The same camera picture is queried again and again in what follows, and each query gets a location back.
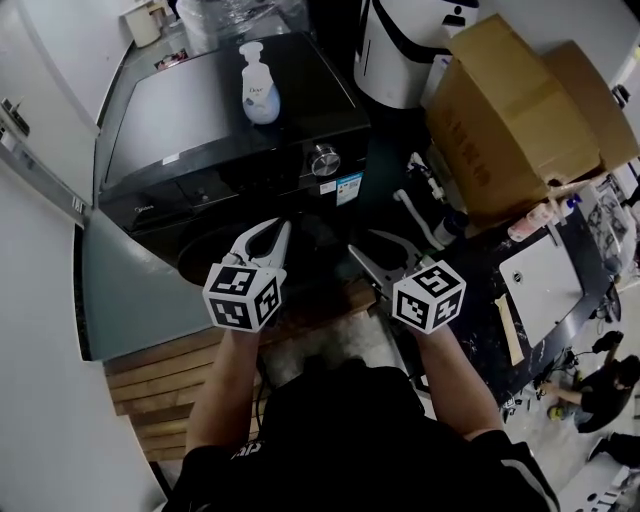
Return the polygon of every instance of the bottle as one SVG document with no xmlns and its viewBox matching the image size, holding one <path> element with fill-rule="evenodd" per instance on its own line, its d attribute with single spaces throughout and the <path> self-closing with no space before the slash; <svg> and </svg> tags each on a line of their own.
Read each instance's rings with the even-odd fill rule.
<svg viewBox="0 0 640 512">
<path fill-rule="evenodd" d="M 460 235 L 463 235 L 468 225 L 469 217 L 466 214 L 453 208 L 447 208 L 447 212 L 433 232 L 433 236 L 446 247 L 451 245 Z"/>
<path fill-rule="evenodd" d="M 280 94 L 269 66 L 260 62 L 262 43 L 252 41 L 240 47 L 248 66 L 242 70 L 242 106 L 256 124 L 273 123 L 280 114 Z"/>
<path fill-rule="evenodd" d="M 525 217 L 511 226 L 507 233 L 514 242 L 522 242 L 533 235 L 538 229 L 553 219 L 553 208 L 548 203 L 542 203 L 531 210 Z"/>
</svg>

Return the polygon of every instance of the pipe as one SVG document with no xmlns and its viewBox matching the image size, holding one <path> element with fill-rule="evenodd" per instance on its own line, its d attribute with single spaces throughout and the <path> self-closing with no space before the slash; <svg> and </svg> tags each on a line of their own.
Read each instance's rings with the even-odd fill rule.
<svg viewBox="0 0 640 512">
<path fill-rule="evenodd" d="M 396 201 L 402 201 L 404 203 L 413 219 L 418 223 L 420 229 L 422 229 L 422 233 L 424 234 L 427 241 L 434 247 L 434 249 L 436 249 L 437 251 L 442 251 L 444 249 L 444 245 L 438 242 L 438 240 L 436 240 L 436 238 L 433 236 L 431 229 L 429 229 L 429 225 L 418 213 L 418 210 L 416 210 L 415 206 L 413 206 L 413 203 L 411 202 L 411 199 L 409 198 L 407 193 L 403 189 L 396 190 L 393 193 L 393 198 Z"/>
</svg>

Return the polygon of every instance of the brown cardboard box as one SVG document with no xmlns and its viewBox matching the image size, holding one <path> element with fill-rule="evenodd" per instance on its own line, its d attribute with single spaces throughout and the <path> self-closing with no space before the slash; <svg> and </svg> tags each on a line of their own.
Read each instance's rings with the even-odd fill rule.
<svg viewBox="0 0 640 512">
<path fill-rule="evenodd" d="M 600 162 L 596 137 L 558 79 L 499 16 L 454 37 L 455 57 L 427 113 L 479 227 L 522 214 L 548 183 Z"/>
<path fill-rule="evenodd" d="M 573 41 L 542 60 L 564 86 L 596 136 L 600 170 L 614 171 L 640 155 L 627 118 L 591 61 Z"/>
</svg>

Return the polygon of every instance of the person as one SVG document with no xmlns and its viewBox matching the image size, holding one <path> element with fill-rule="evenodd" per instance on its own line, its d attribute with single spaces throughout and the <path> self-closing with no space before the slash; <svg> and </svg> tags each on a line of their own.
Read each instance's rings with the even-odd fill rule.
<svg viewBox="0 0 640 512">
<path fill-rule="evenodd" d="M 623 466 L 640 469 L 640 437 L 616 432 L 598 440 L 587 459 L 591 462 L 597 455 L 608 453 Z"/>
<path fill-rule="evenodd" d="M 403 371 L 352 360 L 276 389 L 258 438 L 247 443 L 259 335 L 225 333 L 164 511 L 558 511 L 526 444 L 512 444 L 502 430 L 493 396 L 452 331 L 414 335 L 439 421 L 424 415 Z"/>
<path fill-rule="evenodd" d="M 608 350 L 604 365 L 578 381 L 574 389 L 562 389 L 551 382 L 541 384 L 541 391 L 563 401 L 548 410 L 550 419 L 564 420 L 573 415 L 578 432 L 586 434 L 606 427 L 618 417 L 640 380 L 640 360 L 636 356 L 615 359 L 622 338 L 621 332 L 611 331 L 596 342 L 595 353 Z"/>
</svg>

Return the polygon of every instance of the washing machine label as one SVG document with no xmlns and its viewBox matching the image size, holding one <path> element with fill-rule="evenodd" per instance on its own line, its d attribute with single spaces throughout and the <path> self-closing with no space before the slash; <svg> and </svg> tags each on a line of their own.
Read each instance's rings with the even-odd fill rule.
<svg viewBox="0 0 640 512">
<path fill-rule="evenodd" d="M 328 194 L 329 192 L 335 192 L 336 181 L 330 181 L 329 183 L 322 183 L 320 185 L 320 195 Z"/>
<path fill-rule="evenodd" d="M 360 192 L 360 183 L 362 183 L 362 173 L 345 176 L 336 181 L 338 193 L 336 194 L 336 206 L 348 203 L 358 197 Z"/>
</svg>

